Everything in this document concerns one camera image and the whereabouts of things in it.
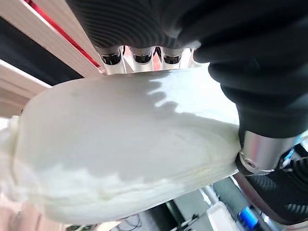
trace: white surface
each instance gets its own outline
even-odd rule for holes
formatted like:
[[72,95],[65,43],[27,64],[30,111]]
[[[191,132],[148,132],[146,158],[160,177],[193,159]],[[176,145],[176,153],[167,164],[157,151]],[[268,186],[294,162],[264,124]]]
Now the white surface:
[[214,231],[239,231],[226,206],[222,202],[214,204],[206,213]]
[[204,68],[72,80],[0,134],[0,186],[59,222],[115,220],[234,174],[235,124]]

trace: white foam object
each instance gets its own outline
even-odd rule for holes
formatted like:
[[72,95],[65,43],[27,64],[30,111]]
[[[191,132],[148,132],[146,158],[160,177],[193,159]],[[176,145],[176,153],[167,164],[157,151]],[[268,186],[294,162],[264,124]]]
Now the white foam object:
[[72,80],[0,132],[0,187],[59,222],[115,220],[234,174],[237,124],[204,68]]

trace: black carbon fiber part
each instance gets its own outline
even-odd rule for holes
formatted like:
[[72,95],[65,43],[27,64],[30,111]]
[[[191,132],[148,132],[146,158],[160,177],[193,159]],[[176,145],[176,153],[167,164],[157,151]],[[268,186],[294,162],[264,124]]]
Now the black carbon fiber part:
[[128,45],[135,48],[180,48],[160,26],[164,1],[66,0],[91,42],[100,48]]
[[288,168],[246,179],[267,205],[287,224],[308,220],[308,157],[292,160]]

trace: ribbed black rubber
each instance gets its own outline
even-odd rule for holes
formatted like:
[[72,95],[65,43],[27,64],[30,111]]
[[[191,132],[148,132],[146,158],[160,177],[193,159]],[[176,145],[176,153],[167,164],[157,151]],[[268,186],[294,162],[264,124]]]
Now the ribbed black rubber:
[[288,224],[308,219],[308,157],[266,176],[246,177],[267,205]]
[[2,18],[0,28],[0,59],[52,86],[83,78]]
[[91,42],[100,48],[180,48],[160,26],[165,2],[151,0],[66,0]]

